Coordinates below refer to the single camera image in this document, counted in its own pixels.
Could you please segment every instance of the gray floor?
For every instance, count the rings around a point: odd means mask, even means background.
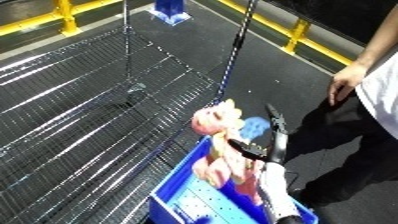
[[[219,80],[238,26],[194,1],[187,3],[187,12],[192,15],[192,19],[175,27],[153,18],[148,12],[132,16],[132,23],[138,33],[197,71]],[[111,23],[72,39],[6,59],[2,65],[56,49],[118,24]],[[249,34],[233,70],[225,98],[235,99],[247,117],[263,116],[264,104],[272,103],[284,113],[289,127],[294,128],[325,97],[329,80],[330,76],[323,70],[285,54],[262,38]],[[300,173],[295,186],[302,187],[307,181],[340,165],[348,154],[355,151],[356,144],[357,142],[352,142],[333,151],[292,161],[288,168]],[[322,223],[395,223],[397,189],[397,184],[392,182],[371,186],[350,201],[323,209],[320,214]]]

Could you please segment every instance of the pink stuffed toy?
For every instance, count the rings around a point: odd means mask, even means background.
[[[239,130],[244,126],[240,119],[242,111],[235,108],[233,100],[228,99],[213,107],[197,111],[192,119],[193,130],[201,135],[211,135],[210,153],[197,160],[192,170],[202,180],[215,188],[221,188],[232,178],[235,189],[248,195],[254,204],[261,204],[257,194],[257,178],[264,165],[261,161],[244,158],[240,152],[228,144],[228,139],[249,143],[240,136]]]

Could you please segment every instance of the blue box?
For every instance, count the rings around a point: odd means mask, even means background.
[[[174,170],[152,191],[149,217],[158,224],[172,223],[268,223],[261,206],[236,193],[232,181],[215,189],[192,173],[192,165],[208,154],[210,137],[204,137]],[[292,198],[306,224],[318,217]]]

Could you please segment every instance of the wire basket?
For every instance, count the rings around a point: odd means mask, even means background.
[[[1,69],[0,85],[0,223],[138,222],[218,88],[123,28]]]

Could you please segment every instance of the yellow safety barrier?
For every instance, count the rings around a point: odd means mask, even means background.
[[[106,5],[120,2],[121,0],[96,0],[81,5],[72,5],[70,0],[53,0],[55,9],[50,12],[26,20],[10,23],[0,26],[0,36],[14,33],[24,29],[43,25],[55,20],[63,20],[63,28],[61,32],[66,36],[76,35],[80,29],[76,25],[74,15],[86,12],[92,9],[97,9]]]
[[[222,4],[240,12],[240,13],[245,13],[246,7],[235,3],[232,0],[218,0]],[[271,29],[287,36],[289,38],[289,41],[286,46],[282,47],[284,51],[286,51],[289,54],[294,54],[295,53],[295,48],[297,46],[297,43],[302,43],[344,65],[348,65],[351,63],[351,60],[328,49],[325,46],[322,46],[321,44],[318,44],[310,39],[308,39],[305,34],[308,31],[309,27],[311,26],[311,23],[303,20],[303,19],[298,19],[296,21],[296,24],[294,25],[293,29],[288,29],[285,28],[273,21],[268,20],[267,18],[254,13],[253,14],[253,19],[267,27],[270,27]]]

